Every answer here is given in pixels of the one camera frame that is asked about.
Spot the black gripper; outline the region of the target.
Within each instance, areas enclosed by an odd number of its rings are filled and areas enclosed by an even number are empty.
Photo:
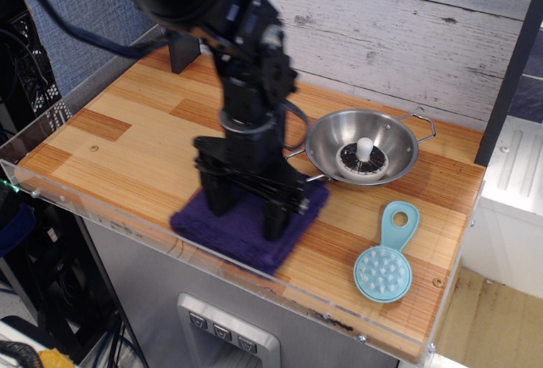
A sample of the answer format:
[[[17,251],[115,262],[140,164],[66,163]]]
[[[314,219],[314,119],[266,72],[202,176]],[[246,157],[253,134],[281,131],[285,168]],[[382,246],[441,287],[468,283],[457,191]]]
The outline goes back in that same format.
[[[240,133],[226,130],[224,137],[196,137],[199,152],[196,166],[206,203],[216,216],[234,205],[232,186],[267,199],[264,209],[264,238],[283,236],[289,213],[302,215],[309,199],[307,182],[283,157],[285,125],[273,124]]]

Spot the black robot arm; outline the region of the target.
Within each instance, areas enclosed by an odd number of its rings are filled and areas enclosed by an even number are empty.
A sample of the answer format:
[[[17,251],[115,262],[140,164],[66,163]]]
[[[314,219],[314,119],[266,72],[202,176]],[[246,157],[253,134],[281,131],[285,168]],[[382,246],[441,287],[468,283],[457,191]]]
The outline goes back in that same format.
[[[284,32],[268,0],[133,0],[165,33],[151,42],[122,46],[64,20],[38,0],[67,34],[124,58],[140,59],[182,34],[212,52],[223,87],[222,137],[197,137],[196,160],[205,198],[215,215],[231,207],[239,187],[265,202],[263,234],[274,241],[291,217],[305,211],[306,183],[284,158],[286,117],[296,107],[296,71],[283,49]]]

